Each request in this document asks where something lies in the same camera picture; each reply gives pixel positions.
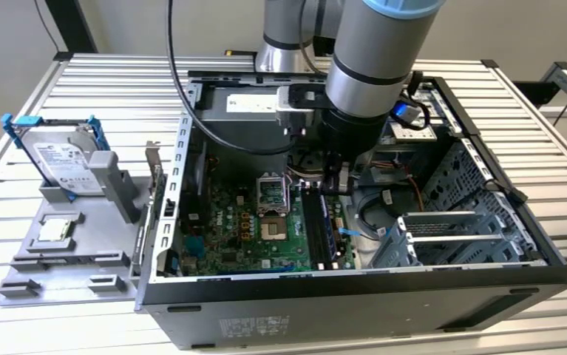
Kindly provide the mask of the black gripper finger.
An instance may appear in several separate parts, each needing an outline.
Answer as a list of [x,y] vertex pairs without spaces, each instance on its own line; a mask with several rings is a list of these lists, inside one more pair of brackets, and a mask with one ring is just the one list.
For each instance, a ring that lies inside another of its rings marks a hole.
[[323,152],[323,178],[320,183],[320,193],[332,195],[339,188],[339,154],[336,152]]
[[351,195],[353,190],[353,181],[349,176],[349,162],[343,161],[339,171],[339,194]]

